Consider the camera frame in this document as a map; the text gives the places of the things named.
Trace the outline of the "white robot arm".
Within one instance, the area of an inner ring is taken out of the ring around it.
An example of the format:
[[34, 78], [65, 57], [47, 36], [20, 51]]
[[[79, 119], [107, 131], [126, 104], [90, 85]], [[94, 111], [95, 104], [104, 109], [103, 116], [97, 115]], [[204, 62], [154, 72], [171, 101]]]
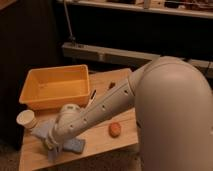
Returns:
[[175, 57], [147, 63], [83, 111], [60, 115], [45, 145], [54, 149], [131, 108], [143, 171], [213, 171], [213, 91]]

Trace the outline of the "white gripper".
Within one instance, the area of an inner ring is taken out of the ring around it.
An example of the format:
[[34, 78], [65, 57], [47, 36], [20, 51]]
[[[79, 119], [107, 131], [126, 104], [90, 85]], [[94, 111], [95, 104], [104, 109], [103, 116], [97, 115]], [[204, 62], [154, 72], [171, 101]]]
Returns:
[[44, 140], [44, 145], [48, 150], [60, 153], [63, 143], [61, 141], [57, 141], [51, 133], [48, 133]]

